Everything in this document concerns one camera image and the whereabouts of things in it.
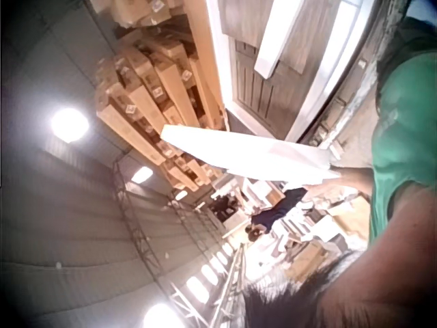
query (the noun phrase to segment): worker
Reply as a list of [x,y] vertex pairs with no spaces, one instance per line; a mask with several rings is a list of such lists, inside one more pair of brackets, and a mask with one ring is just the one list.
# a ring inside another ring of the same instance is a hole
[[412,17],[410,7],[378,63],[372,168],[340,169],[342,177],[328,182],[371,195],[369,247],[344,271],[347,254],[299,289],[278,285],[268,294],[271,286],[250,287],[244,294],[245,327],[428,327],[435,322],[437,6],[412,5],[426,6],[427,18]]
[[285,191],[285,197],[275,206],[264,210],[251,217],[251,224],[245,228],[249,235],[249,240],[255,242],[262,234],[268,234],[273,223],[283,218],[287,213],[299,203],[307,193],[305,188],[291,189]]

